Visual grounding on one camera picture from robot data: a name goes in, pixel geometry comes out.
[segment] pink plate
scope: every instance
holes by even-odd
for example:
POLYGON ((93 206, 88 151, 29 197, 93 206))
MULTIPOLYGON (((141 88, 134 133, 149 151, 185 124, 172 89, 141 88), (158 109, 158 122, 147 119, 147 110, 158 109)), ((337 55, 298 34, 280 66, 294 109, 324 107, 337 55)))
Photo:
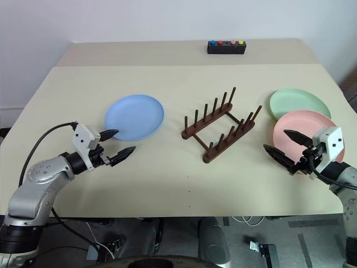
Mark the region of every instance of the pink plate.
MULTIPOLYGON (((273 133, 274 146, 283 151, 287 157, 298 162, 302 152, 306 149, 299 145, 284 133, 284 130, 296 130, 307 137, 313 135, 322 128, 335 127, 336 125, 329 118, 321 113, 309 110, 297 110, 282 116, 275 125, 273 133)), ((345 149, 338 155, 336 161, 342 162, 345 149)))

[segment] blue plate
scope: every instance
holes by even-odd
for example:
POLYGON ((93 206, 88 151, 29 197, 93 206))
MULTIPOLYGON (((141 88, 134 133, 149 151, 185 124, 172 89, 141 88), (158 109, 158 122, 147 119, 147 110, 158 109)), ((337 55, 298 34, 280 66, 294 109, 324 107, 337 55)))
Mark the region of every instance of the blue plate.
POLYGON ((119 130, 122 141, 138 141, 153 135, 163 121, 161 103, 148 95, 130 95, 116 101, 105 115, 105 129, 119 130))

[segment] table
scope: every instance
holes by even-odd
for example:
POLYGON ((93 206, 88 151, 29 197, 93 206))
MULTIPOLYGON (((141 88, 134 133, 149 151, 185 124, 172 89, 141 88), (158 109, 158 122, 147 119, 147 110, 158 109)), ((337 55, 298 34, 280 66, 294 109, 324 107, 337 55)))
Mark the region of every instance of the table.
MULTIPOLYGON (((1 214, 16 190, 23 162, 50 127, 78 121, 104 129, 106 110, 130 94, 148 94, 165 109, 155 135, 137 142, 111 139, 105 154, 135 145, 115 167, 84 172, 58 195, 62 217, 277 216, 341 213, 328 186, 307 176, 291 177, 264 151, 272 145, 275 120, 269 96, 283 88, 315 94, 342 127, 344 161, 357 166, 357 117, 342 92, 300 40, 248 40, 245 55, 207 55, 206 41, 72 44, 21 113, 0 148, 1 214), (212 108, 215 97, 237 87, 231 113, 246 118, 263 109, 256 126, 209 164, 192 137, 183 140, 184 116, 212 108)), ((209 144, 228 133, 223 117, 199 133, 209 144)), ((73 152, 73 132, 60 129, 37 149, 31 164, 73 152)))

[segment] white wall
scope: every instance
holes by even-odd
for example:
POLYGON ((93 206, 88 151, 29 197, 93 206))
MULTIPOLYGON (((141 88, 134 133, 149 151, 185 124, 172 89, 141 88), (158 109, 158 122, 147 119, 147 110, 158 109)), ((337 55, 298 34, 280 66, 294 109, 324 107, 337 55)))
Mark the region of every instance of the white wall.
POLYGON ((296 37, 339 83, 357 63, 356 14, 356 0, 1 0, 0 114, 26 105, 69 41, 296 37))

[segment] plate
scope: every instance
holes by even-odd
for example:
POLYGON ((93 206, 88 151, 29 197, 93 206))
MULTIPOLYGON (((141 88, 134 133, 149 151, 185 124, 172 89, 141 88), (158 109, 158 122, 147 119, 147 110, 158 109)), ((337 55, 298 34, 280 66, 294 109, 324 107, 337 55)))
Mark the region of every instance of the plate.
POLYGON ((138 141, 153 135, 164 117, 161 103, 148 95, 130 95, 116 101, 105 115, 105 129, 119 130, 122 141, 138 141))
POLYGON ((270 110, 276 120, 279 120, 284 114, 296 110, 312 110, 331 119, 330 110, 322 100, 300 89, 291 88, 276 91, 270 97, 270 110))
MULTIPOLYGON (((296 130, 307 137, 312 138, 320 129, 325 127, 335 127, 336 125, 329 118, 321 113, 308 110, 293 111, 285 114, 278 120, 273 133, 274 146, 283 151, 287 157, 298 162, 306 147, 299 145, 284 133, 284 130, 296 130)), ((342 162, 345 149, 338 155, 336 161, 342 162)))

